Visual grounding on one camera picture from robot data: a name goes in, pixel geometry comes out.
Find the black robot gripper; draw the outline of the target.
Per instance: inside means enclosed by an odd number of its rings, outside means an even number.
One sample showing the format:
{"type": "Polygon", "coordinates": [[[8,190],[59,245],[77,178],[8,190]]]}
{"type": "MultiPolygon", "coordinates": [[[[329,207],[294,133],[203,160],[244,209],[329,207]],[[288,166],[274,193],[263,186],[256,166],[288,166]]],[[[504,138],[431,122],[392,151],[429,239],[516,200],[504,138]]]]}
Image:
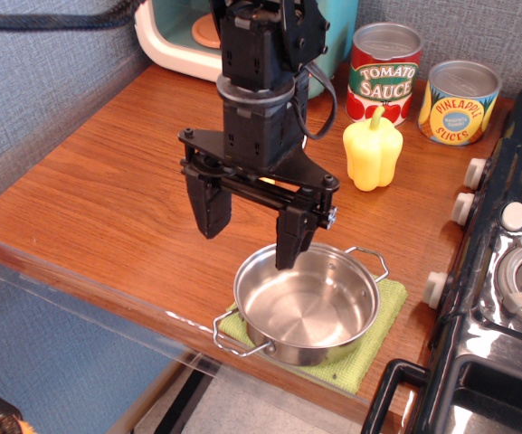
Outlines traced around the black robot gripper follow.
{"type": "Polygon", "coordinates": [[[308,82],[302,72],[274,90],[247,90],[220,76],[222,130],[187,127],[178,134],[198,230],[212,239],[226,227],[233,194],[279,210],[278,270],[292,269],[314,231],[330,228],[337,214],[332,196],[339,181],[304,150],[308,139],[323,137],[334,121],[329,117],[319,132],[309,132],[308,82]]]}

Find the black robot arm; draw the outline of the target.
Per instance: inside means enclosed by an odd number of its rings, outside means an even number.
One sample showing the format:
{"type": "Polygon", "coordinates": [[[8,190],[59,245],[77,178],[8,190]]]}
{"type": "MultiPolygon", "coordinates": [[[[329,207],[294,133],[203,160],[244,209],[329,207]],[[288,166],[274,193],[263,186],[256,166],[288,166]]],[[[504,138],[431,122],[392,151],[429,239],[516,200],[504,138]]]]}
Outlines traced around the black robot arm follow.
{"type": "Polygon", "coordinates": [[[307,124],[309,81],[330,86],[316,63],[329,22],[314,1],[214,1],[211,11],[222,50],[223,128],[178,136],[195,221],[215,237],[232,217],[234,195],[276,210],[276,268],[290,269],[336,217],[339,181],[304,150],[332,127],[327,120],[311,132],[307,124]]]}

